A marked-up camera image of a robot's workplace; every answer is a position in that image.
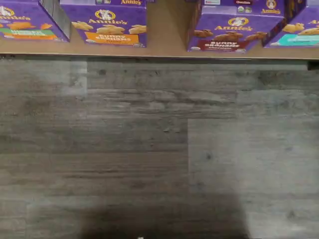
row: bunny grahams box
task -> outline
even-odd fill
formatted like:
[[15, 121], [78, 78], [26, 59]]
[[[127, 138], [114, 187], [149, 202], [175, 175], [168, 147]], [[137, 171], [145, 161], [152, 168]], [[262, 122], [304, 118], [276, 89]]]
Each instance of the bunny grahams box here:
[[287, 0], [286, 18], [264, 41], [265, 47], [319, 47], [319, 0]]
[[67, 42], [70, 29], [58, 0], [0, 0], [0, 35], [5, 38]]
[[246, 52], [284, 15], [284, 0], [198, 0], [188, 51]]
[[146, 0], [60, 0], [86, 43], [147, 45]]

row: cereal box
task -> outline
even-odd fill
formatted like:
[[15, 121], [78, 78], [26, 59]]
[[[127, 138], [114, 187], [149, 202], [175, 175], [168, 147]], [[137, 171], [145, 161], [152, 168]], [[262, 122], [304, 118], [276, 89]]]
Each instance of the cereal box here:
[[284, 19], [284, 0], [199, 0], [189, 51], [246, 52]]
[[319, 46], [319, 1], [287, 0], [286, 18], [264, 41], [265, 47]]
[[145, 0], [61, 0], [87, 43], [146, 47]]
[[5, 38], [69, 41], [70, 28], [58, 0], [0, 0], [0, 35]]

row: wood-grain floor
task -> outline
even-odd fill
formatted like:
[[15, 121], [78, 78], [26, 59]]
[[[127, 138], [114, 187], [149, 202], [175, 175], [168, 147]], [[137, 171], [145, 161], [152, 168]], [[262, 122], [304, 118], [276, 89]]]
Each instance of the wood-grain floor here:
[[318, 72], [0, 67], [0, 238], [319, 237]]

